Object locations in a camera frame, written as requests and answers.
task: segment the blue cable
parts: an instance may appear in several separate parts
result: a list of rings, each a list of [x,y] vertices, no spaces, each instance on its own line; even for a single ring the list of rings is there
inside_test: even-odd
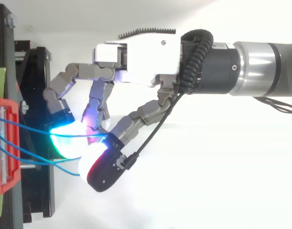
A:
[[[52,162],[52,161],[50,161],[50,160],[47,160],[47,159],[45,159],[45,158],[43,158],[43,157],[41,157],[41,156],[38,156],[38,155],[36,155],[36,154],[33,154],[32,152],[29,152],[29,151],[27,151],[27,150],[25,150],[25,149],[23,149],[23,148],[20,148],[20,147],[16,146],[15,144],[11,143],[10,141],[7,141],[7,140],[6,140],[5,138],[3,138],[1,135],[0,135],[0,139],[1,139],[3,142],[6,142],[8,145],[14,147],[15,149],[18,149],[18,150],[20,150],[20,151],[22,151],[22,152],[24,152],[24,153],[26,153],[26,154],[28,154],[28,155],[30,155],[30,156],[36,158],[36,159],[39,159],[39,160],[41,160],[41,161],[43,161],[43,162],[46,162],[47,164],[53,165],[53,166],[55,166],[55,167],[61,169],[63,172],[66,172],[66,173],[68,173],[68,174],[70,174],[70,175],[72,175],[72,176],[80,176],[80,175],[77,174],[77,173],[72,173],[72,172],[66,170],[65,168],[62,168],[60,165],[56,164],[55,162]]]
[[[48,166],[49,164],[46,163],[46,162],[37,162],[37,161],[30,161],[30,160],[25,160],[23,158],[20,158],[20,157],[17,157],[15,155],[12,155],[10,152],[7,152],[5,149],[3,149],[1,146],[0,146],[0,150],[7,154],[8,156],[18,160],[18,161],[22,161],[22,162],[25,162],[25,163],[28,163],[28,164],[32,164],[32,165],[40,165],[40,166]],[[74,160],[78,160],[80,159],[81,157],[77,157],[77,158],[73,158],[73,159],[63,159],[63,160],[60,160],[60,161],[53,161],[53,163],[55,164],[58,164],[58,163],[62,163],[62,162],[67,162],[67,161],[74,161]]]
[[[10,152],[7,152],[5,149],[3,149],[1,146],[0,146],[0,151],[2,151],[3,153],[7,154],[8,156],[18,160],[18,161],[22,161],[22,162],[25,162],[25,163],[28,163],[28,164],[32,164],[32,165],[40,165],[40,166],[47,166],[48,164],[45,163],[45,162],[36,162],[36,161],[29,161],[29,160],[25,160],[25,159],[22,159],[20,157],[17,157],[15,155],[12,155]]]
[[[55,135],[57,137],[99,137],[99,136],[106,136],[107,135],[107,134],[97,134],[97,135],[59,135],[59,134],[52,134],[50,132],[46,132],[46,131],[43,131],[43,130],[38,130],[38,129],[29,127],[29,126],[25,126],[25,125],[22,125],[22,124],[19,124],[19,123],[16,123],[16,122],[12,122],[12,121],[3,119],[3,118],[0,118],[0,121],[5,122],[5,123],[10,123],[10,124],[13,124],[13,125],[17,125],[18,127],[21,127],[23,129],[27,129],[27,130],[30,130],[30,131],[33,131],[33,132],[37,132],[37,133],[40,133],[40,134]]]
[[[63,162],[68,162],[68,161],[75,161],[75,160],[78,160],[78,159],[80,159],[81,158],[81,156],[80,157],[77,157],[77,158],[71,158],[71,159],[62,159],[62,160],[59,160],[59,161],[52,161],[53,163],[55,163],[55,164],[58,164],[58,163],[63,163]]]

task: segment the red frame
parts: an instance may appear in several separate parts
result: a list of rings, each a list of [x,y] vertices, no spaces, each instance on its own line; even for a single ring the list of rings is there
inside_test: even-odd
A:
[[[0,106],[9,107],[6,111],[6,119],[19,123],[19,106],[16,102],[7,99],[0,99]],[[20,145],[19,139],[19,127],[12,124],[7,124],[7,140],[15,144]],[[7,146],[7,151],[11,154],[20,157],[20,151],[11,146]],[[8,174],[11,176],[10,180],[7,180],[5,185],[1,185],[0,178],[0,194],[5,193],[12,188],[21,179],[20,161],[8,156]]]

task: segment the screw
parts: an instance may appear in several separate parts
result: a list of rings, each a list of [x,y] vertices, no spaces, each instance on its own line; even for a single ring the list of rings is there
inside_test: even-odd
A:
[[[50,52],[46,53],[46,60],[51,61],[52,60],[52,54]]]
[[[29,106],[26,104],[26,102],[23,100],[21,102],[21,111],[22,111],[22,114],[26,114],[26,112],[29,110]]]
[[[7,15],[7,18],[5,19],[5,24],[13,29],[16,27],[16,16],[13,13],[10,13]]]

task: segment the gray metal cylinder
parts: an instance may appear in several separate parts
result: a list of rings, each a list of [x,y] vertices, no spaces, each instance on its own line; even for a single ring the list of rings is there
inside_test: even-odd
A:
[[[268,96],[292,97],[292,44],[273,44],[280,56],[280,74],[276,86]]]
[[[240,74],[234,96],[292,97],[292,44],[234,43]]]
[[[230,94],[264,96],[271,88],[276,72],[276,58],[267,43],[236,42],[240,56],[240,74]]]

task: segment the serrated edge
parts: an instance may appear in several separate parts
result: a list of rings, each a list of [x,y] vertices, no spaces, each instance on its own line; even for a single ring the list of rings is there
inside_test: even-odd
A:
[[[150,33],[150,32],[157,32],[157,33],[167,33],[167,34],[176,34],[175,29],[157,29],[157,28],[138,28],[136,30],[125,32],[123,34],[118,35],[118,39],[128,38],[140,33]]]

